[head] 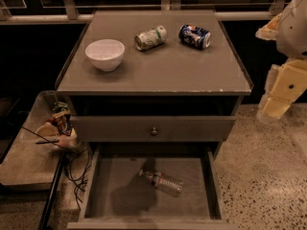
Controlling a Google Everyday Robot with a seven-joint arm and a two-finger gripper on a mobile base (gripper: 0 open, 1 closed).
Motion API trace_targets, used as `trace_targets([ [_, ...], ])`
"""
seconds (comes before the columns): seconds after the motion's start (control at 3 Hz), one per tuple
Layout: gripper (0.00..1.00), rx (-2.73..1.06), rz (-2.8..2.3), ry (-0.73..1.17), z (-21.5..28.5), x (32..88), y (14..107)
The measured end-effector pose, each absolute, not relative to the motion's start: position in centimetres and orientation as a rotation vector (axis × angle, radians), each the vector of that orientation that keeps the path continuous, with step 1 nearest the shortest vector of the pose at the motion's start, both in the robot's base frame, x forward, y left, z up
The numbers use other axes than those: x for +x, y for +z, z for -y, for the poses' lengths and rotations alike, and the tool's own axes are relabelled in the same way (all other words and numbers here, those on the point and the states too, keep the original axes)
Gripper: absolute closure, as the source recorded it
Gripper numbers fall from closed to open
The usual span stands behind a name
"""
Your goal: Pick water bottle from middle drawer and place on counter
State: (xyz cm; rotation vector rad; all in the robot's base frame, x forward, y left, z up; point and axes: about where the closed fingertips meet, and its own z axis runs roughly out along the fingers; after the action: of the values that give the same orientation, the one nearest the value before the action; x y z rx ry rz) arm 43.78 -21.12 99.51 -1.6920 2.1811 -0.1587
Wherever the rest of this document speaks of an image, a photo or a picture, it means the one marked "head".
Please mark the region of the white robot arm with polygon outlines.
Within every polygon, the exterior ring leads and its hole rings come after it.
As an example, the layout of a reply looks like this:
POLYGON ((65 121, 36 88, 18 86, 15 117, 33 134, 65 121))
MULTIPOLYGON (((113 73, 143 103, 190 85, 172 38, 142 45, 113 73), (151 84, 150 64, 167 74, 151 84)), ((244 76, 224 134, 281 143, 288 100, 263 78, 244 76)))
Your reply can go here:
POLYGON ((258 105, 257 119, 273 123, 307 90, 307 0, 292 0, 255 36, 275 40, 277 51, 287 57, 281 66, 272 65, 258 105))

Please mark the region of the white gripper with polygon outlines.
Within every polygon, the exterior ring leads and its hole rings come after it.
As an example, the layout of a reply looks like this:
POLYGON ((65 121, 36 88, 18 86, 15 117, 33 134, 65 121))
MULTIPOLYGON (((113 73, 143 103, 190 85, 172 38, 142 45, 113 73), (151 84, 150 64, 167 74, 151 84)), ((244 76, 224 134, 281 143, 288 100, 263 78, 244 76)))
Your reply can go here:
MULTIPOLYGON (((258 29, 255 36, 263 40, 277 40, 281 14, 258 29)), ((267 75, 264 94, 258 104, 257 119, 262 123, 274 123, 291 107, 283 101, 296 101, 307 89, 307 61, 287 60, 281 66, 273 65, 267 75)))

